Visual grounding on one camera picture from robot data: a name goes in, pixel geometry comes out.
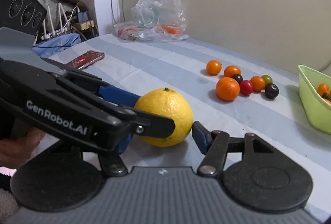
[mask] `carrot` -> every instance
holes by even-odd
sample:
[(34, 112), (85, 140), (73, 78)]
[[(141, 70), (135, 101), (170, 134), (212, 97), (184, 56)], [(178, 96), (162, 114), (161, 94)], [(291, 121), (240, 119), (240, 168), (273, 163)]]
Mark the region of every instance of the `carrot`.
[(169, 34), (179, 34), (180, 33), (180, 30), (173, 28), (173, 27), (163, 26), (162, 28)]

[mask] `table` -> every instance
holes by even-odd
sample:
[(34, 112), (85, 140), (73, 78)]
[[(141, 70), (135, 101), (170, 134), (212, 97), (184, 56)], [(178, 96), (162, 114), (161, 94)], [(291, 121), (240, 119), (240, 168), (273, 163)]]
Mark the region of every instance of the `table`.
[[(108, 34), (75, 45), (51, 59), (67, 63), (88, 50), (105, 52), (106, 57), (86, 72), (138, 95), (160, 87), (174, 88), (191, 105), (194, 120), (207, 129), (222, 130), (234, 137), (256, 133), (311, 174), (314, 188), (306, 209), (321, 221), (331, 214), (331, 136), (309, 124), (298, 94), (297, 76), (193, 39), (140, 43)], [(270, 101), (263, 94), (253, 93), (229, 103), (219, 100), (214, 91), (219, 76), (208, 76), (205, 72), (206, 63), (211, 59), (221, 61), (223, 68), (238, 66), (244, 79), (270, 75), (279, 87), (279, 96)], [(37, 151), (55, 141), (48, 136)], [(129, 169), (132, 166), (192, 166), (194, 170), (203, 157), (191, 135), (169, 148), (156, 148), (134, 137), (122, 156)], [(229, 154), (225, 167), (240, 158), (240, 154)], [(98, 166), (94, 154), (85, 154), (84, 159)]]

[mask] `smartphone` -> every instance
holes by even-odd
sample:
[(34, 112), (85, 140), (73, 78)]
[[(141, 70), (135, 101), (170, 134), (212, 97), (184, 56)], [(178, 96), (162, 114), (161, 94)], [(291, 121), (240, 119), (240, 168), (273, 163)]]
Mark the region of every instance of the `smartphone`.
[(83, 55), (75, 58), (74, 60), (68, 62), (66, 65), (73, 67), (77, 70), (84, 70), (93, 63), (102, 60), (105, 57), (105, 53), (96, 51), (87, 51)]

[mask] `red cherry tomato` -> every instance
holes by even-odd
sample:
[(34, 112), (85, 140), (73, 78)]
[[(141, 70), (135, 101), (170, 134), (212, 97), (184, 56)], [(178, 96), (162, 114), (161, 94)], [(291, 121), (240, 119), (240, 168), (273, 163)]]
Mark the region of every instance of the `red cherry tomato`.
[(249, 96), (254, 90), (253, 83), (249, 80), (244, 80), (240, 83), (240, 93)]

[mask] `green cherry tomato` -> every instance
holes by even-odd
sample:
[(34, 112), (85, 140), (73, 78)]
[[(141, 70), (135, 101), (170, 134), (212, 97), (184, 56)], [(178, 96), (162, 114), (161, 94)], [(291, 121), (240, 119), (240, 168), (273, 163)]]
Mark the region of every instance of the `green cherry tomato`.
[(268, 75), (263, 75), (261, 76), (263, 78), (263, 80), (265, 81), (265, 84), (268, 85), (270, 83), (272, 83), (272, 78)]

